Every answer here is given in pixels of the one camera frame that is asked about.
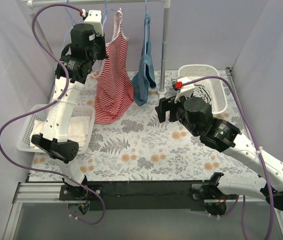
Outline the white basket with white cloths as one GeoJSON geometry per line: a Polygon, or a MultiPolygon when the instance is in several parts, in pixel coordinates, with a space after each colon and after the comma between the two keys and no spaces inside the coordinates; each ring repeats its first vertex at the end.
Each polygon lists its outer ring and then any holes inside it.
{"type": "MultiPolygon", "coordinates": [[[[48,109],[44,109],[42,111],[39,111],[35,114],[32,114],[28,116],[23,124],[23,127],[21,129],[21,133],[19,135],[19,138],[16,143],[16,147],[18,150],[23,151],[23,152],[33,152],[33,153],[42,153],[43,151],[33,145],[30,141],[30,134],[33,131],[34,127],[34,122],[35,120],[43,121],[45,122],[47,116],[48,116],[48,109]]],[[[76,105],[73,109],[72,112],[72,117],[80,117],[80,116],[89,116],[91,117],[89,121],[89,128],[88,128],[88,133],[87,133],[87,143],[85,145],[85,149],[83,151],[78,150],[78,154],[82,155],[84,154],[87,149],[88,145],[91,139],[92,131],[93,131],[93,126],[95,122],[95,109],[92,106],[84,105],[84,106],[79,106],[76,105]]]]}

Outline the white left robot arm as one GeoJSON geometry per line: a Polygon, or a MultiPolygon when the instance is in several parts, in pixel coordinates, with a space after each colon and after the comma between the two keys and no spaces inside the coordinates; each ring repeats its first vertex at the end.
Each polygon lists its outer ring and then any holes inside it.
{"type": "Polygon", "coordinates": [[[79,143],[69,139],[69,125],[76,100],[97,60],[106,59],[104,30],[100,23],[78,23],[70,31],[71,42],[64,47],[55,70],[53,106],[46,122],[31,143],[57,161],[70,193],[83,200],[88,188],[76,159],[79,143]]]}

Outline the red white striped tank top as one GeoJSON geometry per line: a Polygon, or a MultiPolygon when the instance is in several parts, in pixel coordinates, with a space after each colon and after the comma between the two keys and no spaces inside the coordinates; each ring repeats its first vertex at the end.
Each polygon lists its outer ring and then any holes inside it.
{"type": "Polygon", "coordinates": [[[113,35],[106,44],[108,58],[93,74],[97,80],[94,109],[98,124],[119,120],[134,102],[134,87],[126,69],[129,43],[122,21],[123,12],[118,8],[113,18],[113,35]]]}

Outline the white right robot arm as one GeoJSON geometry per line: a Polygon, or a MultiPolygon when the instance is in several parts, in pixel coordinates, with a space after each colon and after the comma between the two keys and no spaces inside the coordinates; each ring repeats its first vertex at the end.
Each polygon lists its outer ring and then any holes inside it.
{"type": "Polygon", "coordinates": [[[161,98],[155,107],[163,123],[169,112],[170,122],[180,122],[206,147],[241,162],[258,174],[258,178],[227,177],[215,172],[207,183],[193,191],[203,199],[226,195],[243,195],[273,203],[283,211],[283,162],[263,149],[256,150],[250,139],[230,122],[213,116],[212,107],[200,97],[161,98]]]}

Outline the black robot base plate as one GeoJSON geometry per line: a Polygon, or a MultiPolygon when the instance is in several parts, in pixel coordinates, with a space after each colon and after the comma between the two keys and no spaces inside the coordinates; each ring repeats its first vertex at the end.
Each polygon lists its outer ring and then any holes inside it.
{"type": "Polygon", "coordinates": [[[63,184],[59,200],[89,204],[89,210],[176,210],[204,211],[223,215],[226,200],[209,180],[88,181],[85,186],[63,184]]]}

